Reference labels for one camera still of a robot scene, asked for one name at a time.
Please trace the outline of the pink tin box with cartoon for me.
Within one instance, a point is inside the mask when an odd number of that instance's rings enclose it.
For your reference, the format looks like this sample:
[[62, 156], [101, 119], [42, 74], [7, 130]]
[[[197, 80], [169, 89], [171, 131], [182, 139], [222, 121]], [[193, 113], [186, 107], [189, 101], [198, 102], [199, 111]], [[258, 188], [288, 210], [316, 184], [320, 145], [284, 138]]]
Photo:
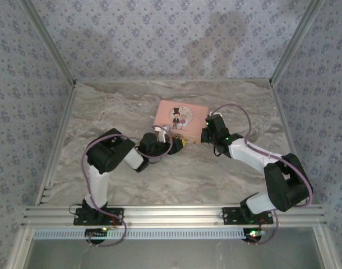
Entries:
[[154, 125], [169, 127], [173, 137], [179, 136], [190, 143], [200, 144], [209, 112], [207, 106], [162, 100], [156, 111]]

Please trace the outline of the left controller board with LED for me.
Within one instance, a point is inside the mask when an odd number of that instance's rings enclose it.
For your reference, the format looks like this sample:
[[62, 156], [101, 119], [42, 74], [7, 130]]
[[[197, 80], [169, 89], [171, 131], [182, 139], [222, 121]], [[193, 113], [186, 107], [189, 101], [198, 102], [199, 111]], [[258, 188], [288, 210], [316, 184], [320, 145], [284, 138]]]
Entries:
[[101, 244], [107, 238], [108, 230], [106, 228], [86, 229], [84, 237], [90, 244]]

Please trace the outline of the controller board with led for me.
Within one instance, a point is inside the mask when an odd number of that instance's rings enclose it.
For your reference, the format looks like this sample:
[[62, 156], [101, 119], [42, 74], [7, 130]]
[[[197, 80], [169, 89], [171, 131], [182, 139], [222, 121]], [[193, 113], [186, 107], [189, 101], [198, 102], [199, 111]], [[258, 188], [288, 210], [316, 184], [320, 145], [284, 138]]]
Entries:
[[250, 243], [250, 244], [258, 244], [262, 236], [266, 234], [266, 232], [263, 230], [251, 229], [251, 228], [244, 228], [243, 232], [245, 236], [243, 241]]
[[84, 237], [90, 244], [101, 244], [107, 238], [108, 230], [106, 228], [86, 229]]

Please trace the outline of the right controller board with LED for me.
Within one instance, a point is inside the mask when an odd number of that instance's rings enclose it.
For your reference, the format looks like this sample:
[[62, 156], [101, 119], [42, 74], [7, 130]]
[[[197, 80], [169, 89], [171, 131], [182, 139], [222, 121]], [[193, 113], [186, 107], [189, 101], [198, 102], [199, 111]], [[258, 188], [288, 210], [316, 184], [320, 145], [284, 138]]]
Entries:
[[243, 232], [245, 236], [243, 241], [250, 243], [250, 244], [258, 244], [262, 236], [266, 234], [266, 232], [263, 230], [251, 229], [251, 228], [244, 228]]

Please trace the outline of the aluminium cross rail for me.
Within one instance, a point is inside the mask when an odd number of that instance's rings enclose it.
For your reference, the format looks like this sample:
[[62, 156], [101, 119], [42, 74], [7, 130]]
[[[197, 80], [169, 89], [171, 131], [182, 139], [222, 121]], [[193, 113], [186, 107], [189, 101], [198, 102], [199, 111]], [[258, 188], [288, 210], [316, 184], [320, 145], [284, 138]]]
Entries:
[[[221, 209], [225, 205], [123, 206], [127, 226], [131, 228], [218, 228], [224, 225]], [[21, 225], [30, 228], [66, 228], [73, 225], [77, 206], [30, 206]], [[314, 227], [327, 224], [320, 205], [277, 212], [279, 226]]]

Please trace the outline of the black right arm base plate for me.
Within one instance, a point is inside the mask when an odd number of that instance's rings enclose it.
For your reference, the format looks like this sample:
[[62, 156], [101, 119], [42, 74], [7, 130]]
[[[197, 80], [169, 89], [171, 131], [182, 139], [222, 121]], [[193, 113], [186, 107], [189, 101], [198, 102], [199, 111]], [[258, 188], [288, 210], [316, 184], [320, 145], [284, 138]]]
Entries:
[[259, 225], [274, 223], [271, 211], [253, 214], [244, 207], [223, 207], [221, 215], [224, 225]]

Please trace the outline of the aluminium side rail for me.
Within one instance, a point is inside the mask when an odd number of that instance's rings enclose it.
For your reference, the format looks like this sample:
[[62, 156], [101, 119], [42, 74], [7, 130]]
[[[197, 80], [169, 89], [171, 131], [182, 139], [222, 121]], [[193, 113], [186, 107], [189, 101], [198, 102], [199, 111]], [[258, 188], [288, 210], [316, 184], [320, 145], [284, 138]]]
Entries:
[[68, 122], [70, 119], [71, 111], [73, 108], [75, 95], [76, 95], [76, 82], [72, 86], [70, 94], [67, 98], [66, 107], [62, 114], [62, 118], [59, 124], [59, 128], [56, 134], [56, 138], [54, 140], [52, 151], [48, 163], [46, 165], [46, 170], [43, 175], [43, 179], [41, 181], [40, 188], [38, 190], [38, 194], [36, 196], [36, 200], [34, 206], [46, 205], [49, 201], [50, 192], [53, 188], [53, 181], [55, 174], [57, 172], [57, 166], [59, 159], [61, 157], [61, 152], [63, 149], [64, 141], [66, 138], [66, 130], [68, 126]]

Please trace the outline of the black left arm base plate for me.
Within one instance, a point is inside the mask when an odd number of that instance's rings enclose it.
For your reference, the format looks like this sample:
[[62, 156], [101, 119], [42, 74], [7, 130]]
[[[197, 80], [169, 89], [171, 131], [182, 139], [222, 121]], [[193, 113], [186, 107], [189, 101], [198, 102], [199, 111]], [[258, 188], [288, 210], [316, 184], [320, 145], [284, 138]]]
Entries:
[[118, 218], [101, 213], [94, 208], [77, 208], [73, 224], [75, 226], [122, 226]]

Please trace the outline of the aluminium corner post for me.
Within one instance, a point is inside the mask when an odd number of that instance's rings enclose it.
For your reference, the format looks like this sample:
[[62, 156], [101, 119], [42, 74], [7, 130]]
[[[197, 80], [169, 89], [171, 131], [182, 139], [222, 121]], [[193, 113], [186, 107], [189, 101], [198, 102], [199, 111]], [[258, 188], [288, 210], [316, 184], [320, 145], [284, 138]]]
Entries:
[[66, 62], [61, 56], [55, 42], [53, 41], [47, 27], [44, 25], [42, 18], [40, 17], [37, 9], [31, 0], [19, 0], [20, 5], [23, 7], [25, 13], [30, 19], [32, 25], [37, 31], [40, 39], [50, 54], [51, 59], [55, 62], [57, 68], [61, 72], [63, 78], [71, 85], [75, 85], [75, 81], [71, 72], [69, 71]]
[[324, 2], [325, 0], [309, 0], [307, 8], [299, 20], [298, 26], [294, 30], [294, 33], [281, 55], [280, 61], [269, 79], [271, 87], [275, 87], [280, 81]]

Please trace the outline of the aluminium frame leg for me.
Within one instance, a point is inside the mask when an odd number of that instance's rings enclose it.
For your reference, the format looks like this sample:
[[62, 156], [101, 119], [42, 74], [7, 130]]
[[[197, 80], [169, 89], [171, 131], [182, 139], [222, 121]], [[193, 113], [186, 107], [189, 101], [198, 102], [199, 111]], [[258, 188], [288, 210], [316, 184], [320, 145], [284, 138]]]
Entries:
[[313, 228], [317, 246], [325, 269], [342, 269], [340, 258], [332, 240], [328, 227], [316, 226]]
[[6, 269], [23, 269], [33, 240], [33, 228], [21, 228], [12, 247]]

